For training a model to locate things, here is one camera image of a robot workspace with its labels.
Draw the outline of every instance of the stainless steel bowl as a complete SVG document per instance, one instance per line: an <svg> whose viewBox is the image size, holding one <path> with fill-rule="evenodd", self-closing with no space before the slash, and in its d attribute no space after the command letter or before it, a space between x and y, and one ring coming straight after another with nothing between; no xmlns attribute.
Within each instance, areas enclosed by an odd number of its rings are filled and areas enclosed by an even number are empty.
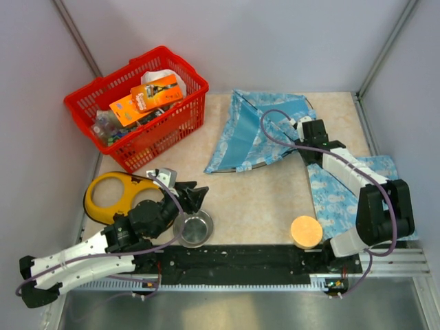
<svg viewBox="0 0 440 330"><path fill-rule="evenodd" d="M214 231L214 223L208 213L203 210L195 214L178 215L174 220L173 234L176 237L185 223L179 243L185 248L199 248L208 241Z"/></svg>

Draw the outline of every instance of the robotic arm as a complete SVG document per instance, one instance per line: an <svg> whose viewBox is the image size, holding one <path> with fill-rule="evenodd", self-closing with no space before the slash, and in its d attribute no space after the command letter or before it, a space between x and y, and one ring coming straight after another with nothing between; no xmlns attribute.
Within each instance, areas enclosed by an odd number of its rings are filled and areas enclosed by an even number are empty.
<svg viewBox="0 0 440 330"><path fill-rule="evenodd" d="M358 168L372 177L384 188L395 211L397 238L409 236L414 232L410 192L408 184L404 180L389 180L377 174L365 163L352 156L341 142L329 141L322 120L303 117L292 124L299 134L299 139L295 141L296 145L331 151L350 163L352 167ZM302 149L299 149L299 153L306 165L318 164L343 183L359 199L356 226L324 242L322 253L327 265L335 265L338 262L337 258L357 254L368 247L392 239L393 229L390 212L384 207L383 196L376 186L332 155Z"/></svg>
<svg viewBox="0 0 440 330"><path fill-rule="evenodd" d="M192 214L199 211L208 187L195 188L195 181L176 182L177 173L167 168L149 171L147 174L156 177L176 196L184 212ZM126 256L111 254L151 249L153 245L149 239L155 239L167 230L178 214L177 206L164 193L161 201L141 201L127 216L118 215L113 225L108 225L82 243L43 258L21 258L20 273L25 280L54 266L61 266L24 284L21 288L23 301L29 308L40 307L79 285L105 276L147 273L156 265L154 253ZM109 256L90 257L93 254ZM66 265L66 261L78 257L83 259Z"/></svg>

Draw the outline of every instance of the blue cloth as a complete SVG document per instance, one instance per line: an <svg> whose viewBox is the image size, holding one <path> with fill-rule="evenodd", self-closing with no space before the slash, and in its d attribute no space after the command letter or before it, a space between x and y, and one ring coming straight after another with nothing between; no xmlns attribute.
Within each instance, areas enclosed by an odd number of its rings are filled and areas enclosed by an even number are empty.
<svg viewBox="0 0 440 330"><path fill-rule="evenodd" d="M389 156L358 157L376 173L389 179L399 179L397 169ZM311 194L316 218L324 230L324 239L329 239L352 228L356 223L358 199L326 170L317 164L308 165ZM401 240L417 240L417 233Z"/></svg>
<svg viewBox="0 0 440 330"><path fill-rule="evenodd" d="M229 119L205 173L231 168L236 172L248 171L253 165L271 164L291 152L291 148L270 141L261 131L261 116L270 109L283 110L295 120L304 116L316 118L316 112L308 108L305 96L234 90ZM265 128L277 140L289 143L289 139L298 139L298 132L280 113L266 116Z"/></svg>

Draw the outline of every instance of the white wall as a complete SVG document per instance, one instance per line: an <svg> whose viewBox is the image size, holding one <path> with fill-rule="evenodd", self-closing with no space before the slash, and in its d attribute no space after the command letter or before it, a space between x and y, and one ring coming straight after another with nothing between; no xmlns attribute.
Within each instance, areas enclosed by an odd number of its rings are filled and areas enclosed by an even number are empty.
<svg viewBox="0 0 440 330"><path fill-rule="evenodd" d="M0 328L38 329L19 259L73 243L97 152L63 106L92 79L51 1L0 5Z"/></svg>
<svg viewBox="0 0 440 330"><path fill-rule="evenodd" d="M65 0L103 74L158 45L213 92L357 91L402 0Z"/></svg>
<svg viewBox="0 0 440 330"><path fill-rule="evenodd" d="M440 289L440 2L419 7L364 104L381 153L411 189L416 229Z"/></svg>

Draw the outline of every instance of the orange package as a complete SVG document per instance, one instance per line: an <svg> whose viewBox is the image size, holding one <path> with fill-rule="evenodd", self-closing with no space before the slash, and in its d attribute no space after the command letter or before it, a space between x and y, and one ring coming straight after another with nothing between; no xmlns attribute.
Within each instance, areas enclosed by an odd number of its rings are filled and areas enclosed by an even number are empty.
<svg viewBox="0 0 440 330"><path fill-rule="evenodd" d="M165 107L183 98L174 74L133 87L130 92L137 110L141 113Z"/></svg>
<svg viewBox="0 0 440 330"><path fill-rule="evenodd" d="M138 108L136 108L134 101L131 99L131 94L111 103L110 109L119 119L123 127L133 124L150 113L150 111L140 113Z"/></svg>

